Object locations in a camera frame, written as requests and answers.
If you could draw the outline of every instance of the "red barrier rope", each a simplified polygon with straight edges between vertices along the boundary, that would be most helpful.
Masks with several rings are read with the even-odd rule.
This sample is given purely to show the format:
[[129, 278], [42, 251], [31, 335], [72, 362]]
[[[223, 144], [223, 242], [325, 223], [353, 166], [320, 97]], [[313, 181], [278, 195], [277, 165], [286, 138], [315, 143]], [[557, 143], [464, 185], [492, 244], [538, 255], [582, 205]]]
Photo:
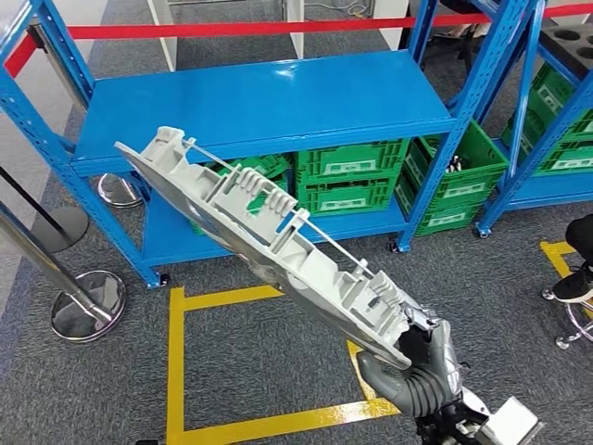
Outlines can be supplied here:
[[17, 77], [33, 55], [35, 49], [37, 49], [37, 45], [35, 44], [33, 37], [26, 34], [20, 44], [13, 51], [13, 54], [6, 60], [5, 67], [11, 76]]
[[[544, 17], [576, 16], [593, 13], [593, 3], [547, 7]], [[187, 25], [109, 25], [71, 26], [75, 40], [84, 39], [154, 39], [158, 37], [210, 37], [220, 35], [282, 34], [287, 32], [343, 32], [379, 28], [411, 28], [416, 18], [349, 19], [305, 22], [199, 23]], [[435, 26], [456, 26], [465, 23], [487, 23], [484, 14], [436, 16]], [[13, 77], [20, 72], [35, 50], [33, 39], [27, 35], [6, 62]]]

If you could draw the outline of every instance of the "black shoe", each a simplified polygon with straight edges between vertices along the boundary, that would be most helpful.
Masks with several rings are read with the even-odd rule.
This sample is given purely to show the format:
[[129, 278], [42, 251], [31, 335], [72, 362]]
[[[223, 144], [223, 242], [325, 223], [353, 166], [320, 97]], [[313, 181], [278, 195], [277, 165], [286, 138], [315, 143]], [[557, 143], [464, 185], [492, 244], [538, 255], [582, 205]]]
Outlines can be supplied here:
[[593, 272], [585, 262], [576, 272], [558, 281], [552, 291], [554, 297], [563, 303], [582, 303], [593, 299]]

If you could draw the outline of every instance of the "yellow floor marking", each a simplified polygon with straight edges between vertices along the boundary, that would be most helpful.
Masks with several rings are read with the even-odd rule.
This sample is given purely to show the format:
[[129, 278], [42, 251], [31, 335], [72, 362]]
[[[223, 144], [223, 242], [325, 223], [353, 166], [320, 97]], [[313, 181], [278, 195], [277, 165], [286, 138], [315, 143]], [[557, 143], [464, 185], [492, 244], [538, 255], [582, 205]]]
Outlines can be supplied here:
[[183, 287], [171, 289], [168, 315], [167, 443], [183, 434]]
[[171, 289], [169, 309], [167, 443], [174, 445], [233, 443], [399, 414], [399, 410], [392, 403], [385, 399], [378, 399], [375, 391], [361, 379], [358, 364], [356, 362], [356, 353], [360, 349], [354, 343], [348, 342], [349, 357], [352, 360], [367, 400], [184, 431], [185, 312], [258, 299], [271, 299], [281, 295], [281, 292], [271, 286], [247, 287], [188, 298], [185, 297], [183, 287]]
[[[542, 241], [540, 243], [540, 247], [548, 256], [548, 260], [553, 265], [560, 276], [562, 278], [567, 277], [570, 275], [570, 268], [562, 258], [562, 255], [569, 255], [570, 253], [574, 253], [575, 249], [572, 248], [569, 245], [569, 243], [561, 242], [561, 243], [548, 243], [545, 241]], [[593, 299], [590, 299], [589, 303], [593, 304]], [[593, 319], [593, 311], [590, 311], [587, 308], [585, 309], [585, 312], [587, 316], [590, 319]]]
[[208, 445], [235, 443], [375, 419], [396, 413], [397, 410], [393, 405], [386, 403], [386, 400], [383, 399], [355, 401], [329, 408], [275, 415], [247, 420], [246, 422], [209, 426], [186, 431], [183, 433], [183, 443], [204, 443]]
[[215, 308], [226, 304], [245, 303], [257, 299], [271, 299], [280, 297], [281, 295], [283, 295], [283, 293], [272, 286], [247, 287], [245, 289], [188, 297], [183, 301], [183, 310], [195, 311], [198, 309]]

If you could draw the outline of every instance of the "blue shelving unit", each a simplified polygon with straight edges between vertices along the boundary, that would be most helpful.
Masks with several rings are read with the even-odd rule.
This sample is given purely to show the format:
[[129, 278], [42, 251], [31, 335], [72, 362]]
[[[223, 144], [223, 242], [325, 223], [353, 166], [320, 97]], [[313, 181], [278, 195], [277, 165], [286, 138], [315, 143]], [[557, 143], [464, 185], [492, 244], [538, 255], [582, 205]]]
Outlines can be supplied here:
[[[0, 40], [5, 61], [35, 15], [58, 56], [73, 92], [88, 109], [73, 146], [53, 133], [4, 67], [0, 105], [148, 286], [158, 286], [157, 265], [225, 255], [155, 193], [146, 193], [145, 231], [138, 249], [89, 186], [107, 172], [128, 176], [130, 166], [112, 146], [143, 149], [158, 126], [182, 128], [200, 146], [231, 159], [443, 134], [441, 145], [409, 218], [395, 199], [386, 210], [313, 219], [336, 239], [398, 233], [401, 251], [410, 242], [526, 5], [475, 1], [493, 18], [456, 106], [447, 110], [418, 67], [437, 0], [423, 0], [410, 47], [306, 60], [266, 62], [95, 81], [51, 0], [26, 2]], [[371, 79], [364, 94], [360, 79]], [[191, 161], [204, 160], [195, 153]], [[313, 241], [321, 241], [309, 233]]]
[[[490, 94], [484, 95], [476, 110], [475, 118], [483, 121], [496, 94], [511, 69], [524, 53], [521, 89], [518, 98], [512, 147], [502, 146], [511, 161], [505, 177], [499, 184], [499, 195], [484, 204], [486, 212], [475, 224], [478, 234], [487, 237], [496, 220], [505, 211], [533, 209], [557, 204], [593, 200], [593, 172], [574, 172], [533, 176], [537, 167], [556, 145], [572, 123], [582, 112], [593, 107], [593, 72], [579, 78], [563, 65], [544, 45], [539, 43], [544, 0], [530, 3], [527, 14], [518, 27], [499, 68], [491, 80]], [[517, 167], [520, 138], [524, 121], [531, 75], [535, 58], [539, 54], [554, 69], [576, 87], [575, 93], [550, 125], [521, 167]]]

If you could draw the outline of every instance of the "gray carpet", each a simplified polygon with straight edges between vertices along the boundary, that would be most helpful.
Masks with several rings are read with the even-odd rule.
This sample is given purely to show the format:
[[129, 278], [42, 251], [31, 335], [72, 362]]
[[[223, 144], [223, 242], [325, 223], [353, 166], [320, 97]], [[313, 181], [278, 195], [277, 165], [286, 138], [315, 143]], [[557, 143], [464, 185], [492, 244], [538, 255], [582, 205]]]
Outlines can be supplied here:
[[[139, 18], [146, 12], [140, 3], [109, 2], [103, 22]], [[244, 4], [235, 7], [235, 15], [229, 13], [230, 19], [245, 17]], [[250, 8], [264, 14], [252, 19], [275, 17], [256, 3]], [[337, 34], [318, 37], [308, 41], [309, 55], [381, 49], [375, 32], [339, 40], [334, 40]], [[140, 53], [137, 45], [144, 46]], [[272, 59], [292, 50], [281, 38], [274, 45], [282, 47], [268, 45], [266, 39], [187, 39], [180, 44], [178, 64], [190, 68]], [[96, 44], [90, 64], [98, 76], [165, 68], [153, 41]], [[464, 67], [453, 57], [430, 65], [426, 74], [439, 94], [448, 97], [462, 83]], [[487, 128], [502, 128], [514, 102], [509, 85]], [[69, 137], [75, 138], [78, 121], [72, 116], [66, 129]], [[70, 199], [51, 177], [43, 204], [51, 209], [63, 202]], [[585, 383], [593, 365], [591, 347], [585, 342], [567, 351], [554, 346], [556, 335], [571, 329], [560, 305], [539, 297], [543, 286], [558, 278], [539, 243], [561, 240], [571, 219], [591, 211], [593, 204], [587, 203], [509, 213], [488, 239], [476, 239], [469, 229], [441, 233], [416, 239], [411, 252], [403, 255], [388, 252], [385, 235], [343, 245], [450, 321], [459, 358], [472, 365], [465, 385], [490, 407], [515, 395], [547, 424], [536, 443], [580, 445], [590, 443], [593, 434], [589, 422], [593, 390]], [[141, 209], [116, 214], [134, 236], [141, 231]], [[0, 388], [0, 442], [163, 439], [168, 289], [147, 291], [93, 225], [81, 242], [58, 258], [72, 273], [97, 268], [117, 272], [129, 291], [129, 306], [120, 324], [103, 339], [68, 344], [49, 327], [55, 289], [23, 261], [6, 320], [0, 325], [3, 342], [18, 340], [11, 356], [5, 361], [3, 355], [8, 365]], [[185, 286], [187, 295], [260, 284], [235, 258], [163, 270], [171, 274], [172, 286]], [[362, 399], [344, 340], [287, 298], [189, 312], [185, 338], [186, 429]], [[411, 420], [397, 416], [253, 443], [417, 444], [413, 432]]]

